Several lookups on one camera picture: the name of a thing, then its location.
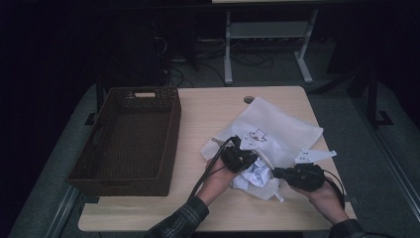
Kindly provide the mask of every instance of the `brown basket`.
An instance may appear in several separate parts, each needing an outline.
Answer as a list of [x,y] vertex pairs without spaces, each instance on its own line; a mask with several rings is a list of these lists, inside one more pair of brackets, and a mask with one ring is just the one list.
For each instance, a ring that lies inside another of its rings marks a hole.
[[180,116],[175,87],[112,88],[67,181],[90,196],[168,195]]

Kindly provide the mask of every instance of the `gray floor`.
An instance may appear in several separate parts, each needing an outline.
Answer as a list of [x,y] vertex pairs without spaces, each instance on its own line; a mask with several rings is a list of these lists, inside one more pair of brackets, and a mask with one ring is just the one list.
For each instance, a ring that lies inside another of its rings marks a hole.
[[[336,77],[326,74],[334,44],[311,44],[305,58],[314,83],[304,83],[293,56],[297,44],[285,45],[258,55],[234,55],[234,84],[230,86],[300,85],[306,90],[312,90]],[[245,62],[250,63],[250,60],[253,64],[267,60],[260,65],[266,67],[244,65]],[[198,65],[198,71],[187,63],[174,64],[169,85],[180,83],[179,87],[225,86],[219,76],[223,75],[222,57],[204,59],[200,63],[204,64]],[[183,81],[177,77],[181,72]],[[345,82],[328,93],[309,95],[308,98],[319,125],[325,129],[324,137],[329,148],[338,152],[334,160],[356,215],[367,231],[395,237],[418,237],[419,220],[398,186],[375,134],[379,134],[388,143],[391,153],[397,158],[415,189],[420,191],[420,175],[417,172],[420,163],[420,132],[401,110],[393,93],[383,85],[379,86],[378,110],[386,111],[394,125],[381,126],[374,131],[360,112],[360,105],[366,103],[365,98],[355,100],[348,97],[345,92],[348,85],[349,82]],[[92,86],[62,133],[12,230],[11,237],[45,237],[46,234],[58,233],[61,233],[60,237],[141,237],[142,233],[99,234],[78,230],[78,217],[83,202],[92,201],[89,197],[79,196],[72,210],[59,210],[68,189],[64,180],[89,133],[90,127],[84,126],[84,122],[89,113],[95,112],[95,106],[95,88]],[[57,211],[61,212],[59,214],[68,212],[69,219],[62,230],[54,232],[49,229],[52,222],[57,221]],[[304,236],[328,237],[328,232],[307,232]]]

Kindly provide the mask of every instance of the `sleeve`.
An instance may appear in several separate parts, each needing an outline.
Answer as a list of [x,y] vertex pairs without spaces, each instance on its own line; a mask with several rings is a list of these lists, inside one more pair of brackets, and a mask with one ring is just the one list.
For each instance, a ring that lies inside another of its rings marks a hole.
[[331,227],[330,238],[363,238],[369,237],[356,219],[349,219]]
[[190,237],[208,214],[207,205],[200,198],[194,196],[172,215],[152,227],[146,233],[145,238]]

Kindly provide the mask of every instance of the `white cloth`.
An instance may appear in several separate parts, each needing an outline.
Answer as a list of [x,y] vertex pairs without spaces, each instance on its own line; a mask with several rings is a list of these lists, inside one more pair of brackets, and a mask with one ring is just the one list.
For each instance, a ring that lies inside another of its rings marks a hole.
[[[301,149],[310,149],[322,135],[323,129],[287,115],[268,101],[257,97],[234,121],[213,138],[226,141],[232,136],[240,138],[244,133],[256,140],[259,150],[269,158],[273,166],[288,168]],[[210,160],[219,150],[219,145],[210,140],[201,150],[201,155]],[[256,197],[270,199],[278,193],[279,180],[269,178],[269,168],[258,159],[233,181],[233,187]]]

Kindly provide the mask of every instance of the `dark background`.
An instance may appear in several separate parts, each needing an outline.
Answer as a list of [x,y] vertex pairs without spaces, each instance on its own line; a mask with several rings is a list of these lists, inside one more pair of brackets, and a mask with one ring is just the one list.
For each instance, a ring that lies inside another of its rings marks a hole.
[[[104,17],[89,11],[110,3],[0,2],[0,234],[8,234],[13,226],[71,113],[98,77],[108,87],[163,85],[161,67],[170,56],[157,57],[153,36],[166,37],[173,51],[188,55],[193,48],[182,44],[193,43],[194,36],[224,35],[220,12],[166,14],[163,24],[153,13]],[[394,91],[417,126],[419,9],[415,1],[388,7],[373,4],[350,12],[323,9],[312,39],[337,41],[330,67],[335,73],[373,56],[380,80]]]

